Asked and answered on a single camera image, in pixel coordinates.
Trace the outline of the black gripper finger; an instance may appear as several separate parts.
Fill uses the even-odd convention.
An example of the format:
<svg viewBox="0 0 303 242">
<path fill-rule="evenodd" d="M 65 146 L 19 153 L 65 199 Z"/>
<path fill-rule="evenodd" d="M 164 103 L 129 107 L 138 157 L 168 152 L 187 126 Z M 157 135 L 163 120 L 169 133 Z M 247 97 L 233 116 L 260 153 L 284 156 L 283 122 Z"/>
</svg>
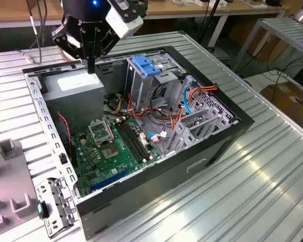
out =
<svg viewBox="0 0 303 242">
<path fill-rule="evenodd" d="M 106 55 L 119 41 L 119 36 L 116 32 L 109 28 L 106 31 L 95 28 L 93 49 L 90 59 L 90 73 L 95 73 L 95 60 L 101 55 Z"/>
<path fill-rule="evenodd" d="M 91 73 L 91 55 L 87 55 L 83 45 L 67 34 L 66 28 L 63 25 L 52 31 L 51 37 L 55 45 L 71 57 L 81 60 L 87 72 Z"/>
</svg>

